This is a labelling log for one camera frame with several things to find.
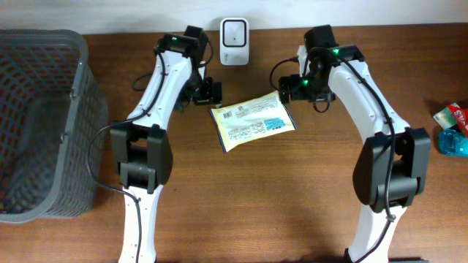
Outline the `yellow wipes bag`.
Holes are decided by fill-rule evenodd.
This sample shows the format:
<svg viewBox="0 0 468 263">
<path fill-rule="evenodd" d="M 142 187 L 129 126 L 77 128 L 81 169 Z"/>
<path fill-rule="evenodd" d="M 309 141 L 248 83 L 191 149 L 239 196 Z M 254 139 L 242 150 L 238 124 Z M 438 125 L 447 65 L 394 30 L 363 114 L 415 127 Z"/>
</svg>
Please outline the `yellow wipes bag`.
<svg viewBox="0 0 468 263">
<path fill-rule="evenodd" d="M 246 102 L 211 110 L 224 153 L 233 148 L 297 129 L 277 91 Z"/>
</svg>

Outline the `green tissue pack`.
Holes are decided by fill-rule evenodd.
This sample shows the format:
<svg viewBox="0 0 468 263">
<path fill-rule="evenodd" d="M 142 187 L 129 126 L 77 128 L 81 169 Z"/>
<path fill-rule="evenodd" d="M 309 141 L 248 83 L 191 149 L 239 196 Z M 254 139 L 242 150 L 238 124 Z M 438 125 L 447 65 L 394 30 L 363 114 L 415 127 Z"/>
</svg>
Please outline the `green tissue pack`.
<svg viewBox="0 0 468 263">
<path fill-rule="evenodd" d="M 433 119 L 443 128 L 443 129 L 450 129 L 453 126 L 456 126 L 456 119 L 453 117 L 452 112 L 449 110 L 448 107 L 444 108 L 443 110 L 439 111 L 438 113 L 433 115 Z"/>
</svg>

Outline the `blue mouthwash bottle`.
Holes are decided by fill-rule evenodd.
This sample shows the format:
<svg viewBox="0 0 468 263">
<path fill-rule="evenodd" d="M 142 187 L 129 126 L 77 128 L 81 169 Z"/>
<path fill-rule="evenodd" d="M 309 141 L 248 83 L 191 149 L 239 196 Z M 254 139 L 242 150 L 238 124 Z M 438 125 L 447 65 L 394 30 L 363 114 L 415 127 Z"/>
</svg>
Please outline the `blue mouthwash bottle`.
<svg viewBox="0 0 468 263">
<path fill-rule="evenodd" d="M 447 156 L 467 157 L 467 138 L 452 129 L 439 133 L 439 151 Z"/>
</svg>

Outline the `red candy bag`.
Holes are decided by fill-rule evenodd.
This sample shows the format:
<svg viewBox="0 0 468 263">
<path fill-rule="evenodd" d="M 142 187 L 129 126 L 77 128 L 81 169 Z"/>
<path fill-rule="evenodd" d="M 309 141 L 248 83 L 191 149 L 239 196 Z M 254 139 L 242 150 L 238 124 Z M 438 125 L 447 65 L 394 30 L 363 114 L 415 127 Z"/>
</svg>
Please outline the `red candy bag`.
<svg viewBox="0 0 468 263">
<path fill-rule="evenodd" d="M 453 117 L 456 119 L 456 123 L 461 133 L 468 137 L 468 128 L 467 128 L 467 109 L 461 108 L 458 105 L 448 105 L 449 111 L 452 113 Z"/>
</svg>

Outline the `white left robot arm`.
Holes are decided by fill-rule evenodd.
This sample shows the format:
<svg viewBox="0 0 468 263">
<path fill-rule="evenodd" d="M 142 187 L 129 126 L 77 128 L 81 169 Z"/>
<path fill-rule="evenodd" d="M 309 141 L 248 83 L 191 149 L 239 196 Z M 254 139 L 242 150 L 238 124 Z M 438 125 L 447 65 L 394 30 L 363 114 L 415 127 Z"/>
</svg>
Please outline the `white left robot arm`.
<svg viewBox="0 0 468 263">
<path fill-rule="evenodd" d="M 158 200 L 173 168 L 167 133 L 170 116 L 191 103 L 222 103 L 222 84 L 206 76 L 212 50 L 203 29 L 165 34 L 154 48 L 156 63 L 143 96 L 125 121 L 110 128 L 116 171 L 124 193 L 124 239 L 120 262 L 155 262 Z"/>
</svg>

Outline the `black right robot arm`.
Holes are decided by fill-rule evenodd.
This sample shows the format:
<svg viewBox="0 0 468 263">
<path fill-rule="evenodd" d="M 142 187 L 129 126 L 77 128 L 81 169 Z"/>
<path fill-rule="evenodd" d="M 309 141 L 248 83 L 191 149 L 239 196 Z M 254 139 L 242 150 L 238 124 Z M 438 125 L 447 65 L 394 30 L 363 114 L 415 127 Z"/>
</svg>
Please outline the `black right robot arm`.
<svg viewBox="0 0 468 263">
<path fill-rule="evenodd" d="M 352 174 L 361 211 L 344 261 L 389 262 L 397 224 L 426 184 L 429 133 L 412 128 L 391 107 L 355 46 L 301 45 L 293 61 L 300 72 L 280 79 L 284 91 L 310 91 L 318 95 L 317 101 L 327 103 L 336 96 L 362 139 Z"/>
</svg>

